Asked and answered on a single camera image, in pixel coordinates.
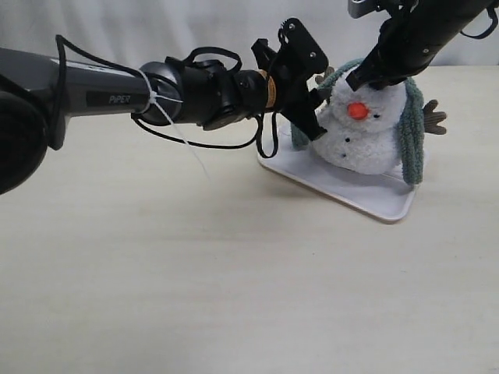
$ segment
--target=stuffed toy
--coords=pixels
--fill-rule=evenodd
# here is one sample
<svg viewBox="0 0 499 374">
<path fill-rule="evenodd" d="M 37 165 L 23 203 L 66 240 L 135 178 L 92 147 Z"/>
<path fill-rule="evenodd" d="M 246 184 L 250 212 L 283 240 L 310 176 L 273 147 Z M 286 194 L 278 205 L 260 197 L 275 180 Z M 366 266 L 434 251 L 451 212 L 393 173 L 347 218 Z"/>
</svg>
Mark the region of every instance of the stuffed toy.
<svg viewBox="0 0 499 374">
<path fill-rule="evenodd" d="M 350 61 L 336 71 L 329 68 L 316 78 L 319 90 L 331 92 L 317 113 L 327 133 L 309 142 L 292 124 L 292 144 L 296 150 L 310 148 L 326 162 L 364 175 L 382 175 L 402 164 L 405 183 L 418 185 L 423 179 L 425 132 L 445 134 L 438 124 L 447 115 L 434 112 L 436 100 L 424 105 L 411 78 L 382 90 L 366 85 L 354 92 L 346 77 L 361 61 Z"/>
</svg>

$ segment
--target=white fuzzy body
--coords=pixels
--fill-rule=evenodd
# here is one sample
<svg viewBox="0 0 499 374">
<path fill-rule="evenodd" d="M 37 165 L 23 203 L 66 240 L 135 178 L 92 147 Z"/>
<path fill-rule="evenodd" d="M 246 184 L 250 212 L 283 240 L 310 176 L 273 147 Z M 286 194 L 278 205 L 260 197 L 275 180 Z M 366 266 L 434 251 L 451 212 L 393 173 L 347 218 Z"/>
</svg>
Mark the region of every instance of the white fuzzy body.
<svg viewBox="0 0 499 374">
<path fill-rule="evenodd" d="M 379 175 L 401 162 L 397 124 L 406 102 L 404 84 L 376 91 L 364 86 L 356 92 L 345 73 L 331 91 L 331 103 L 318 114 L 327 133 L 311 143 L 312 150 L 327 162 L 366 175 Z M 351 103 L 363 103 L 369 115 L 363 120 L 349 116 Z"/>
</svg>

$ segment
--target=table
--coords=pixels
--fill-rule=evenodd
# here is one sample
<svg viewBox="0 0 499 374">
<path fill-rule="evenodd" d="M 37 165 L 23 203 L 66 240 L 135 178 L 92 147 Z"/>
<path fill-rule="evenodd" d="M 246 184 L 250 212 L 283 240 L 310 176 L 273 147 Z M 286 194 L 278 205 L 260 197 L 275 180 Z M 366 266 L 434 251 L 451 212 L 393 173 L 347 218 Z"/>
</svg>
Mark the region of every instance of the table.
<svg viewBox="0 0 499 374">
<path fill-rule="evenodd" d="M 416 80 L 448 134 L 396 225 L 254 147 L 197 150 L 208 179 L 128 116 L 74 118 L 0 202 L 0 372 L 498 373 L 499 67 Z M 255 124 L 183 129 L 240 143 Z"/>
</svg>

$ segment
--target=carrot nose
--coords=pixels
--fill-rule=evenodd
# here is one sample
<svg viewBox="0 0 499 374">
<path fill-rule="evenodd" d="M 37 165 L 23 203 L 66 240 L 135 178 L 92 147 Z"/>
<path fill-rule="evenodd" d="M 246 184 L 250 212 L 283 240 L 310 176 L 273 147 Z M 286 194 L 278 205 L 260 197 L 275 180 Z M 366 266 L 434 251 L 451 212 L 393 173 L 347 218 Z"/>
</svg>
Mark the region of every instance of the carrot nose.
<svg viewBox="0 0 499 374">
<path fill-rule="evenodd" d="M 369 115 L 369 109 L 363 103 L 352 103 L 349 105 L 349 116 L 357 121 L 366 119 Z"/>
</svg>

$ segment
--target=white tray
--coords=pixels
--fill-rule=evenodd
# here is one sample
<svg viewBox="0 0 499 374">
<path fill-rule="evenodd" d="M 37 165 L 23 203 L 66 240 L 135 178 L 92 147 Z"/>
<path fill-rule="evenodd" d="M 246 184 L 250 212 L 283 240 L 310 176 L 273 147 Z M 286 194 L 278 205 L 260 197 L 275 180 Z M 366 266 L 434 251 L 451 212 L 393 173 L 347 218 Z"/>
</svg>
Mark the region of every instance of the white tray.
<svg viewBox="0 0 499 374">
<path fill-rule="evenodd" d="M 266 153 L 271 148 L 272 142 L 268 140 L 264 144 Z M 401 167 L 386 175 L 361 175 L 335 167 L 309 150 L 293 149 L 289 125 L 279 129 L 278 154 L 271 159 L 259 155 L 258 161 L 265 168 L 386 223 L 395 223 L 407 216 L 417 190 L 417 186 L 404 183 Z"/>
</svg>

